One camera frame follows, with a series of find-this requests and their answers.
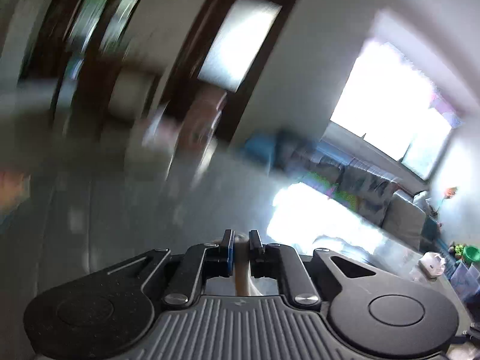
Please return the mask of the butterfly print cushion upright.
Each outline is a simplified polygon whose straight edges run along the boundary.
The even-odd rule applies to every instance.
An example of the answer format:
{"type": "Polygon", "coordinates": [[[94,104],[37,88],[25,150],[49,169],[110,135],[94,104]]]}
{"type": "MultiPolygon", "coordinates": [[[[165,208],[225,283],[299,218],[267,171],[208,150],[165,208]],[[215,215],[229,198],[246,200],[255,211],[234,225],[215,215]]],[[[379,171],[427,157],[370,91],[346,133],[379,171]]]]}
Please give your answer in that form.
{"type": "Polygon", "coordinates": [[[360,167],[346,166],[334,197],[349,210],[380,227],[398,187],[394,179],[360,167]]]}

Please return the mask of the cream knit garment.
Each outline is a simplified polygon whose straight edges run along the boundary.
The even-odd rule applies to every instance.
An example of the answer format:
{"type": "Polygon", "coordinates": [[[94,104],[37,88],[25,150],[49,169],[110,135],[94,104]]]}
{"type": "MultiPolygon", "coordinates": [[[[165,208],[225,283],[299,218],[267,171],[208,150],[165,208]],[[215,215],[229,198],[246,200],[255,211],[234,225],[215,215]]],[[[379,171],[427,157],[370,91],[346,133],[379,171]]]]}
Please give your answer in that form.
{"type": "Polygon", "coordinates": [[[271,296],[278,295],[278,283],[270,278],[253,277],[248,236],[240,233],[235,235],[233,244],[233,275],[207,280],[204,291],[216,296],[271,296]]]}

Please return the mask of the green plastic bowl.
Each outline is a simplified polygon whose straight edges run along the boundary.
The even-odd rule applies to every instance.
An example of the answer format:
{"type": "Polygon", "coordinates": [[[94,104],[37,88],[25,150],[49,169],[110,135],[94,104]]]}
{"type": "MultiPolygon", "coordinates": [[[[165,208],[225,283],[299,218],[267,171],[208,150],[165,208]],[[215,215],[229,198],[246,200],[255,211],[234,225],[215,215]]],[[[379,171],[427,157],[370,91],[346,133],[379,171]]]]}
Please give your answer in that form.
{"type": "Polygon", "coordinates": [[[464,263],[472,264],[480,262],[480,249],[473,245],[467,245],[463,249],[462,259],[464,263]]]}

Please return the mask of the blue sofa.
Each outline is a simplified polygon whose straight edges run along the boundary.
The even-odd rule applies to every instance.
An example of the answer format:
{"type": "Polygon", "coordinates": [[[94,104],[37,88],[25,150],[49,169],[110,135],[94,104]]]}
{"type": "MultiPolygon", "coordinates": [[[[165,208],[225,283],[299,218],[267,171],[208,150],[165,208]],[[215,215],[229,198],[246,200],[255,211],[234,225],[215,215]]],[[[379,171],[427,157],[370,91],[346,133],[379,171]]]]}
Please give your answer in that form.
{"type": "Polygon", "coordinates": [[[273,134],[255,133],[242,145],[241,154],[262,166],[266,172],[283,172],[289,178],[308,185],[336,202],[335,192],[346,166],[360,167],[394,179],[399,186],[397,190],[408,194],[412,202],[425,212],[418,251],[448,251],[445,242],[440,238],[441,224],[435,218],[433,207],[427,202],[429,194],[426,190],[412,192],[399,177],[349,155],[327,141],[312,141],[288,130],[273,134]]]}

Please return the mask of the pink white tissue pack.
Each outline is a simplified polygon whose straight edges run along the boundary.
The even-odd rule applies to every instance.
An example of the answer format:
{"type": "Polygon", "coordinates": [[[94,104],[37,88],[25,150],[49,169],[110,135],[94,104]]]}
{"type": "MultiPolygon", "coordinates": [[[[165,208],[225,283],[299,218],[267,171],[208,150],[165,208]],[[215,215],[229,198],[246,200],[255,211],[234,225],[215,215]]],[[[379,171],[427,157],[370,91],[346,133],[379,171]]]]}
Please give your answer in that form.
{"type": "Polygon", "coordinates": [[[445,272],[446,259],[440,253],[427,252],[417,264],[429,279],[435,279],[445,272]]]}

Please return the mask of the window with frame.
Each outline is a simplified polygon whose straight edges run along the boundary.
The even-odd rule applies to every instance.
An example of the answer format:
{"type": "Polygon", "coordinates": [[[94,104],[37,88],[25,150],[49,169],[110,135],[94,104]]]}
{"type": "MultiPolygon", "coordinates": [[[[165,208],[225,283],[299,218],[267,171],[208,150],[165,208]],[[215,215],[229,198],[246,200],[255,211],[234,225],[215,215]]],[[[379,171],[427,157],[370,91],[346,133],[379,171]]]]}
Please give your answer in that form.
{"type": "Polygon", "coordinates": [[[387,41],[364,43],[331,122],[428,180],[461,125],[434,82],[387,41]]]}

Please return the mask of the plain beige cushion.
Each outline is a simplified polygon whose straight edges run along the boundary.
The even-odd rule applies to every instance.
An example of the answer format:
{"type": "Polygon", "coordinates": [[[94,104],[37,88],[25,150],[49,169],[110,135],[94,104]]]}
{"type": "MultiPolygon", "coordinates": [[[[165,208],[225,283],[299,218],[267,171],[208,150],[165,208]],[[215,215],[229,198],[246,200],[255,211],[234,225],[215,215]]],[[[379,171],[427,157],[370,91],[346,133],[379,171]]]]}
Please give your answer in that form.
{"type": "Polygon", "coordinates": [[[425,212],[413,203],[408,194],[399,189],[392,195],[382,229],[418,251],[425,217],[425,212]]]}

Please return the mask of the pink cartoon face bottle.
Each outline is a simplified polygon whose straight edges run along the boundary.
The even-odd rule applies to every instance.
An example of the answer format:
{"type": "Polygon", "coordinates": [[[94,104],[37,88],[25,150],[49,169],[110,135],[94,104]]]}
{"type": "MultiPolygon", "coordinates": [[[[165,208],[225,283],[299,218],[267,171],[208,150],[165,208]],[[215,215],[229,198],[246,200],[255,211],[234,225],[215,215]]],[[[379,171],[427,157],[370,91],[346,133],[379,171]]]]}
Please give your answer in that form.
{"type": "Polygon", "coordinates": [[[226,97],[227,91],[214,85],[203,85],[199,89],[178,134],[178,153],[199,153],[208,147],[221,119],[226,97]]]}

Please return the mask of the clear plastic storage box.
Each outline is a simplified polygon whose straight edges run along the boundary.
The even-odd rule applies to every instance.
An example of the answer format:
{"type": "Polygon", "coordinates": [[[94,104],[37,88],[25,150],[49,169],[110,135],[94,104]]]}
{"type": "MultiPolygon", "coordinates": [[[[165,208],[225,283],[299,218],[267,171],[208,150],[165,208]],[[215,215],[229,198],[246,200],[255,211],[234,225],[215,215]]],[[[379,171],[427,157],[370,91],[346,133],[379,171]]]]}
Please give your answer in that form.
{"type": "Polygon", "coordinates": [[[460,262],[450,283],[462,302],[479,303],[479,270],[474,264],[467,267],[460,262]]]}

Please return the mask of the grey star quilted table cover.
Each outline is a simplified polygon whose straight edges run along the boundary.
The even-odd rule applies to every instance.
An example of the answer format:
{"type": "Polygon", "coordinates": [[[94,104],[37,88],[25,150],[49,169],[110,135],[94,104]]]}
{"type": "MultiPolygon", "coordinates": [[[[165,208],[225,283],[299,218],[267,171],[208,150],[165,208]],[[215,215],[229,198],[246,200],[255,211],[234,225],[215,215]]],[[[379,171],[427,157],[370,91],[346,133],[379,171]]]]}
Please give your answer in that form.
{"type": "Polygon", "coordinates": [[[223,150],[171,166],[82,156],[27,169],[30,194],[1,220],[1,308],[154,248],[181,254],[232,229],[310,255],[328,248],[427,283],[420,255],[308,185],[223,150]]]}

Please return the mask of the dark wooden door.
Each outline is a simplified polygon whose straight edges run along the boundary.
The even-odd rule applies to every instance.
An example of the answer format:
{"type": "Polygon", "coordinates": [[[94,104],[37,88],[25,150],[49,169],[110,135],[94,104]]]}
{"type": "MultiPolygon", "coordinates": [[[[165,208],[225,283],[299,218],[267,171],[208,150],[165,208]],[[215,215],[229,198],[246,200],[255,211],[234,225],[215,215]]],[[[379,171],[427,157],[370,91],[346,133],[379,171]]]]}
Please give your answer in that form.
{"type": "Polygon", "coordinates": [[[176,57],[161,101],[182,122],[202,86],[226,93],[216,136],[231,141],[297,0],[206,0],[176,57]]]}

